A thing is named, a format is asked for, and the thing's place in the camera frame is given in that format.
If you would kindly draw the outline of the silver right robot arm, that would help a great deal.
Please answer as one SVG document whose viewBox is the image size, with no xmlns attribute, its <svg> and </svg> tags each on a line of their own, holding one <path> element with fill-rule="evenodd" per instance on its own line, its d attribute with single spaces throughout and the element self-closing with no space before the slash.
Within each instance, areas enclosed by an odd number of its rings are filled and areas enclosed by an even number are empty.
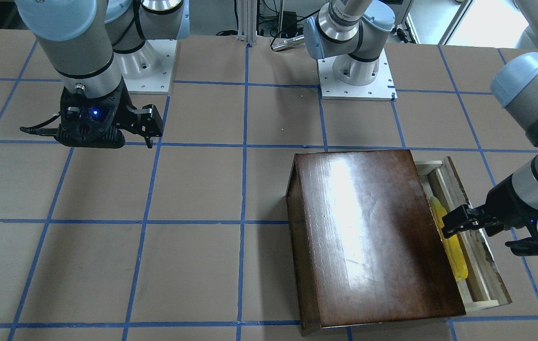
<svg viewBox="0 0 538 341">
<path fill-rule="evenodd" d="M 164 121 L 153 104 L 137 108 L 127 79 L 157 71 L 152 40 L 190 33 L 187 0 L 18 0 L 20 18 L 35 35 L 64 88 L 59 110 L 29 135 L 68 147 L 118 149 L 124 131 L 148 148 Z"/>
</svg>

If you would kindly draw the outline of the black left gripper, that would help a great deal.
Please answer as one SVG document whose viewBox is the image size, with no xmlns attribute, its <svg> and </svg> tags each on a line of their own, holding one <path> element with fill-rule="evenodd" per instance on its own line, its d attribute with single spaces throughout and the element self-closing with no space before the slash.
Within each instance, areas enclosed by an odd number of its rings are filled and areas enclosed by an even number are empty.
<svg viewBox="0 0 538 341">
<path fill-rule="evenodd" d="M 487 194 L 484 205 L 461 205 L 442 216 L 444 238 L 464 231 L 485 229 L 488 236 L 510 229 L 527 228 L 530 236 L 506 242 L 516 256 L 538 256 L 538 210 L 530 207 L 514 192 L 512 177 L 501 181 Z"/>
</svg>

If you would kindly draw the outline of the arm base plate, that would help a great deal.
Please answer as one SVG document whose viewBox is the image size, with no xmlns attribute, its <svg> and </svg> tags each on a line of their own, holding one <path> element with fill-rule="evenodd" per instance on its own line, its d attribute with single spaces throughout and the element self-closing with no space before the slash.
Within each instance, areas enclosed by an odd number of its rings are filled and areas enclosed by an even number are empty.
<svg viewBox="0 0 538 341">
<path fill-rule="evenodd" d="M 132 94 L 169 95 L 175 66 L 176 40 L 147 40 L 138 51 L 115 53 L 128 91 Z"/>
<path fill-rule="evenodd" d="M 396 101 L 386 50 L 371 62 L 353 60 L 349 55 L 317 60 L 321 97 L 330 100 Z"/>
</svg>

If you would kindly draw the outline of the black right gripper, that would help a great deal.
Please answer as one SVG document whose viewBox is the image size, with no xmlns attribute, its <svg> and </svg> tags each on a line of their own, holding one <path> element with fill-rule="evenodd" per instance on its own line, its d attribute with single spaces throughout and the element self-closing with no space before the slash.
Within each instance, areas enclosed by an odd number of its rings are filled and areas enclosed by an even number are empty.
<svg viewBox="0 0 538 341">
<path fill-rule="evenodd" d="M 147 148 L 162 137 L 164 121 L 156 105 L 134 109 L 124 80 L 109 94 L 89 99 L 63 88 L 55 139 L 68 147 L 118 149 L 125 145 L 123 130 L 141 136 Z"/>
</svg>

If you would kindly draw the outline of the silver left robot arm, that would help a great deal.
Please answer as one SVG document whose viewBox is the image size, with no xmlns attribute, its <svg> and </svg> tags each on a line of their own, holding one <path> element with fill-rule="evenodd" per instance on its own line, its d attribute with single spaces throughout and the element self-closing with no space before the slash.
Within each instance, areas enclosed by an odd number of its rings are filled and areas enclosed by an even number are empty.
<svg viewBox="0 0 538 341">
<path fill-rule="evenodd" d="M 516 2 L 538 43 L 538 0 Z M 393 11 L 372 0 L 332 0 L 304 22 L 305 45 L 315 60 L 336 57 L 340 79 L 351 86 L 372 82 L 386 35 L 393 29 Z M 511 60 L 494 76 L 491 93 L 522 127 L 538 148 L 538 53 Z M 462 205 L 442 219 L 445 238 L 468 230 L 484 229 L 489 236 L 527 228 L 529 237 L 506 242 L 517 256 L 538 256 L 538 154 L 494 186 L 477 208 Z"/>
</svg>

